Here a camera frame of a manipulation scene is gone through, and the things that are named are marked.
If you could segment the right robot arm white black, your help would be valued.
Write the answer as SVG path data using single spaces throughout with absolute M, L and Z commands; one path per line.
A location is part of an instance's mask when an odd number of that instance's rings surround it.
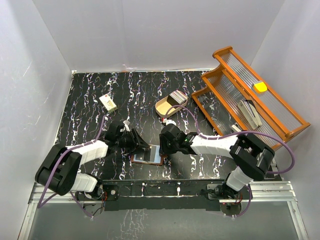
M 222 184 L 203 191 L 217 199 L 234 199 L 243 187 L 264 180 L 275 156 L 275 151 L 253 133 L 209 139 L 196 132 L 186 134 L 170 123 L 161 130 L 159 140 L 162 156 L 181 152 L 185 155 L 223 156 L 235 162 L 236 168 Z

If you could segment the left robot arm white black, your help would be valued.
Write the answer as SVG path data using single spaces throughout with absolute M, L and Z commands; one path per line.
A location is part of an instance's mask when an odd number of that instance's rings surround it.
M 103 195 L 104 188 L 96 177 L 79 173 L 78 169 L 88 162 L 106 157 L 114 149 L 135 155 L 149 150 L 150 145 L 135 128 L 129 129 L 126 121 L 112 121 L 97 139 L 75 146 L 55 144 L 38 168 L 35 182 L 60 196 L 70 191 L 85 192 L 91 199 L 97 200 Z

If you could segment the orange leather card holder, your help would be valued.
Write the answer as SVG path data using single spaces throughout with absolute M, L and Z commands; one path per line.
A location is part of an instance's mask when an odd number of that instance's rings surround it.
M 162 166 L 164 158 L 160 155 L 159 145 L 150 145 L 130 158 L 132 163 Z

